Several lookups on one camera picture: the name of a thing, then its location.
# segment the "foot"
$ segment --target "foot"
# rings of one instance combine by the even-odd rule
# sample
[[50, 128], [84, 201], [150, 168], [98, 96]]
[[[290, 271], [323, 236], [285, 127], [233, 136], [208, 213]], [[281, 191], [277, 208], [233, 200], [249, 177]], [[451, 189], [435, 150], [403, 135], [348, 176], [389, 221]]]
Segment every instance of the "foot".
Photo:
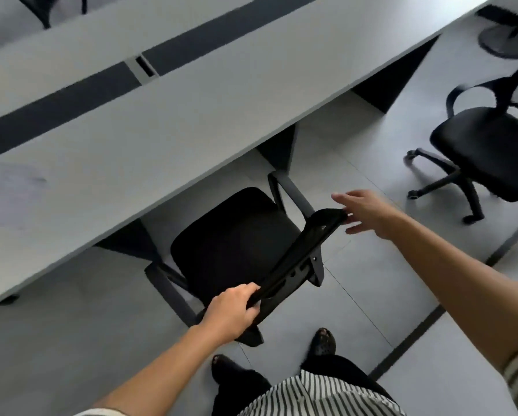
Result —
[[213, 379], [217, 384], [223, 384], [226, 380], [232, 378], [235, 374], [238, 374], [241, 371], [245, 371], [245, 369], [226, 355], [216, 354], [213, 356], [211, 372], [213, 374]]
[[324, 356], [327, 354], [336, 354], [336, 340], [330, 331], [320, 328], [311, 340], [307, 357]]

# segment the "long white table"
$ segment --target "long white table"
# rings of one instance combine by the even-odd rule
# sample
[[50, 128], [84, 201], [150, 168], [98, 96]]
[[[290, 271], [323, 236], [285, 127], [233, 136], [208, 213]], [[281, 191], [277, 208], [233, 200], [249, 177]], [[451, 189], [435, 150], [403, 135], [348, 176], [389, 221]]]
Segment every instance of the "long white table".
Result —
[[[0, 116], [251, 0], [123, 0], [0, 51]], [[489, 0], [315, 0], [0, 155], [50, 188], [0, 227], [0, 300]]]

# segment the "forearm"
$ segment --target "forearm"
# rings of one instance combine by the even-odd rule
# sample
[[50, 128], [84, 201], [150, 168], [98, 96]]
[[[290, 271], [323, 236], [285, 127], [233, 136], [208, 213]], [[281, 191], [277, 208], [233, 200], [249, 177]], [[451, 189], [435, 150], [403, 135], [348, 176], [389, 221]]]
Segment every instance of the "forearm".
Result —
[[164, 416], [218, 346], [213, 334], [201, 326], [193, 326], [178, 343], [96, 406], [116, 409], [128, 416]]
[[502, 370], [518, 352], [518, 283], [469, 257], [406, 216], [390, 240], [471, 342]]

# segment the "person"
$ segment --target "person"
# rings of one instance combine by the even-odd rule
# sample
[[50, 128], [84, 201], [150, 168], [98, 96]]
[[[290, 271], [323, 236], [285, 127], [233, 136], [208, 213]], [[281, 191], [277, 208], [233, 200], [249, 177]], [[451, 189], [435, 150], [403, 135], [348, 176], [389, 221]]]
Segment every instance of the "person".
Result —
[[[518, 282], [469, 257], [365, 190], [333, 194], [348, 213], [346, 233], [374, 230], [392, 242], [482, 355], [505, 378], [518, 408]], [[203, 321], [136, 376], [100, 400], [92, 416], [162, 416], [200, 365], [236, 339], [259, 312], [246, 309], [251, 283], [215, 297]], [[335, 355], [325, 328], [313, 337], [300, 372], [271, 386], [226, 356], [212, 360], [219, 384], [213, 415], [389, 416], [404, 412], [358, 367]]]

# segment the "round metal base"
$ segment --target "round metal base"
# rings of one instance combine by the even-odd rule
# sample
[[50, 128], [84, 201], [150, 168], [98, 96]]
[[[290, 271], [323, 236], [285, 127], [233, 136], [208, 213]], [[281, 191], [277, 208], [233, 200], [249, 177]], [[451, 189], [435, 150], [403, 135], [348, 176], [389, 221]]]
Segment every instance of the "round metal base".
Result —
[[500, 58], [518, 59], [518, 33], [510, 37], [513, 28], [498, 25], [483, 30], [478, 36], [478, 44], [488, 53]]

